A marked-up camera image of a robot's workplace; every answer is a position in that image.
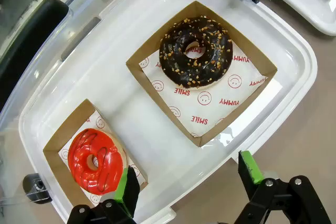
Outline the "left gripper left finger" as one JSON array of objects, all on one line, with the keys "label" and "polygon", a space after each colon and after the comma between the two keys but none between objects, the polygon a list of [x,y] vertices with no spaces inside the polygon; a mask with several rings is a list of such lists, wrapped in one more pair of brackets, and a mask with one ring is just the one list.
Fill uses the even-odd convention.
[{"label": "left gripper left finger", "polygon": [[135,223],[133,220],[140,185],[133,167],[124,169],[112,198],[94,208],[87,205],[73,207],[68,223]]}]

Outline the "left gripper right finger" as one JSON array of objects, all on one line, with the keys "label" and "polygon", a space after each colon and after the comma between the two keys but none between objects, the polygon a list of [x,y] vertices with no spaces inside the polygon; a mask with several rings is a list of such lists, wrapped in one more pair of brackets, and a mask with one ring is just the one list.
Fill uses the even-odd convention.
[{"label": "left gripper right finger", "polygon": [[265,223],[271,211],[282,211],[290,223],[331,223],[308,177],[265,177],[250,151],[239,151],[238,173],[249,198],[238,223]]}]

